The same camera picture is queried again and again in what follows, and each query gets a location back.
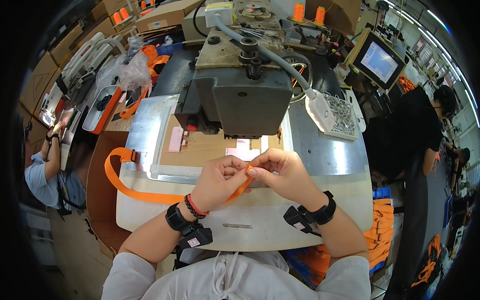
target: black shirt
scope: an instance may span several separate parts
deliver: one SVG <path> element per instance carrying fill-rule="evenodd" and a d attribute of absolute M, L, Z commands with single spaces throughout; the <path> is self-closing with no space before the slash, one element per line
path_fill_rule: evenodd
<path fill-rule="evenodd" d="M 419 86 L 405 93 L 387 117 L 370 119 L 363 133 L 370 167 L 395 178 L 414 155 L 438 151 L 442 126 L 425 91 Z"/>

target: industrial sewing machine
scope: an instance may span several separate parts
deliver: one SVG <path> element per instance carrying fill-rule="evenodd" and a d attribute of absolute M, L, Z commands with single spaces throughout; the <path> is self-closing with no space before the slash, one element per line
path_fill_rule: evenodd
<path fill-rule="evenodd" d="M 125 48 L 120 43 L 122 35 L 113 38 L 104 38 L 104 34 L 95 34 L 88 42 L 75 53 L 59 74 L 48 97 L 42 101 L 39 119 L 46 125 L 53 126 L 56 121 L 57 106 L 62 99 L 65 103 L 79 104 L 95 80 L 96 71 L 103 63 L 107 63 L 113 56 L 110 52 L 113 47 L 125 53 Z"/>
<path fill-rule="evenodd" d="M 218 134 L 222 129 L 225 138 L 243 139 L 277 134 L 293 97 L 293 73 L 298 72 L 280 66 L 275 57 L 310 62 L 285 52 L 284 32 L 270 1 L 252 3 L 236 0 L 206 7 L 207 27 L 216 28 L 200 51 L 193 79 L 180 92 L 175 117 L 184 130 Z M 220 29 L 222 22 L 233 33 Z M 306 81 L 302 88 L 309 89 L 307 99 L 317 98 L 312 110 L 320 108 L 322 120 L 314 121 L 331 129 L 333 117 L 323 97 Z"/>

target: red bracelet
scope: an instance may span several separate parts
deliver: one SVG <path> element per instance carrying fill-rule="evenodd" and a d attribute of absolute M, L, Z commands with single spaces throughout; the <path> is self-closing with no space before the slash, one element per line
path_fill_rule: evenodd
<path fill-rule="evenodd" d="M 201 216 L 206 216 L 210 213 L 210 211 L 204 213 L 204 212 L 201 212 L 196 206 L 195 204 L 193 204 L 193 201 L 192 201 L 192 198 L 190 197 L 191 194 L 188 194 L 187 195 L 187 199 L 188 199 L 188 202 L 190 203 L 190 205 L 192 206 L 192 208 L 195 210 L 196 213 L 198 213 L 199 215 Z"/>

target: label sticker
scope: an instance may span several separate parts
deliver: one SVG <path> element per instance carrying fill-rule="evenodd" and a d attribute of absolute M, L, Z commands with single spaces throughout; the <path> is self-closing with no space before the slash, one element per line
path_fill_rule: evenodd
<path fill-rule="evenodd" d="M 302 223 L 300 223 L 300 222 L 293 224 L 293 226 L 295 226 L 295 228 L 298 229 L 298 230 L 302 230 L 302 229 L 305 228 L 305 226 L 302 225 Z"/>
<path fill-rule="evenodd" d="M 190 245 L 190 247 L 193 248 L 200 245 L 200 242 L 197 240 L 197 238 L 193 238 L 191 240 L 188 240 L 188 244 Z"/>

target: thread spool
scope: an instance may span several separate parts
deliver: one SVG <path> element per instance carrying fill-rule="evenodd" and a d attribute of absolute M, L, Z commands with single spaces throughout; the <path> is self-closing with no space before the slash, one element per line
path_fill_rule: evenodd
<path fill-rule="evenodd" d="M 325 20 L 325 7 L 319 6 L 317 8 L 317 14 L 315 15 L 315 21 L 313 22 L 317 26 L 324 26 Z"/>
<path fill-rule="evenodd" d="M 118 12 L 113 14 L 113 20 L 115 21 L 115 25 L 121 22 L 121 18 Z"/>
<path fill-rule="evenodd" d="M 123 20 L 125 20 L 125 19 L 128 18 L 128 17 L 130 17 L 130 16 L 128 15 L 127 10 L 126 10 L 124 7 L 122 7 L 122 8 L 120 9 L 120 14 L 121 14 L 121 17 L 122 17 Z"/>
<path fill-rule="evenodd" d="M 295 3 L 293 5 L 293 17 L 292 20 L 295 22 L 303 23 L 303 13 L 305 12 L 305 6 L 301 3 Z"/>

